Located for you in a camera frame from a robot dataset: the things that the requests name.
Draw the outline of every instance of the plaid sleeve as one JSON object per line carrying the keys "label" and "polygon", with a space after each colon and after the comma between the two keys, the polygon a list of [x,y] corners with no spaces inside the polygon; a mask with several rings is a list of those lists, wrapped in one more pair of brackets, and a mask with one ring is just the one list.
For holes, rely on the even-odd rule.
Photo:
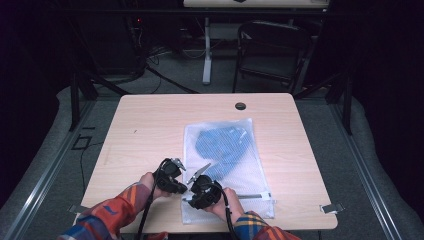
{"label": "plaid sleeve", "polygon": [[253,211],[246,212],[237,220],[234,224],[234,231],[240,240],[300,240],[298,237],[283,231],[279,227],[269,226],[257,213]]}
{"label": "plaid sleeve", "polygon": [[115,198],[81,213],[76,225],[58,239],[118,239],[119,230],[134,221],[149,195],[149,188],[134,183]]}

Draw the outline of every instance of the person's left hand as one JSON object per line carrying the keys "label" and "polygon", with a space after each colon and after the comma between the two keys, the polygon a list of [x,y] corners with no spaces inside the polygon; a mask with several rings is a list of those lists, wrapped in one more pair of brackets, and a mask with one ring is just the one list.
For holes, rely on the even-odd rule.
{"label": "person's left hand", "polygon": [[[146,174],[141,176],[140,182],[151,191],[153,188],[153,183],[155,182],[155,179],[153,178],[153,174],[151,172],[147,172]],[[171,193],[162,191],[156,186],[155,192],[153,193],[153,200],[159,197],[170,197],[170,196],[171,196]]]}

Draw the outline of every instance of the blue fabric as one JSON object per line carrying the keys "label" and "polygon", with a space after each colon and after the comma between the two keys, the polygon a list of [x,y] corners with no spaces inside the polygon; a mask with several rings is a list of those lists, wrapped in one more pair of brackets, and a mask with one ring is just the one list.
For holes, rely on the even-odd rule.
{"label": "blue fabric", "polygon": [[244,128],[226,127],[202,131],[196,142],[196,151],[212,166],[203,174],[221,180],[229,174],[246,153],[251,138]]}

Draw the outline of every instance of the wooden table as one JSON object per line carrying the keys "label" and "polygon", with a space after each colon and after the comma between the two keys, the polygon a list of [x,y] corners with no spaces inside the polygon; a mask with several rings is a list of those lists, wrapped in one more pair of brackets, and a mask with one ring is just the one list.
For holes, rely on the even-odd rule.
{"label": "wooden table", "polygon": [[[238,102],[247,108],[237,110]],[[286,230],[335,228],[336,217],[320,211],[330,199],[294,100],[281,93],[122,97],[81,205],[115,197],[142,174],[155,171],[164,158],[182,158],[186,125],[244,118],[253,120],[259,157],[276,200],[275,219],[267,222]],[[180,206],[180,195],[156,200],[144,232],[228,231],[225,223],[183,225]],[[122,232],[136,233],[141,216]]]}

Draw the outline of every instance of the plastic bag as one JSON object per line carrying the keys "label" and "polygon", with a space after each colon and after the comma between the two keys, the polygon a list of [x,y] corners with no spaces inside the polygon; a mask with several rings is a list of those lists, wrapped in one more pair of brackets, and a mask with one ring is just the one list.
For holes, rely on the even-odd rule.
{"label": "plastic bag", "polygon": [[[183,182],[208,163],[203,175],[216,180],[223,188],[233,188],[239,195],[244,210],[253,210],[262,218],[274,218],[271,193],[266,183],[256,148],[252,119],[222,122],[203,122],[186,126],[184,133]],[[182,195],[183,223],[220,222],[218,217],[192,208]]]}

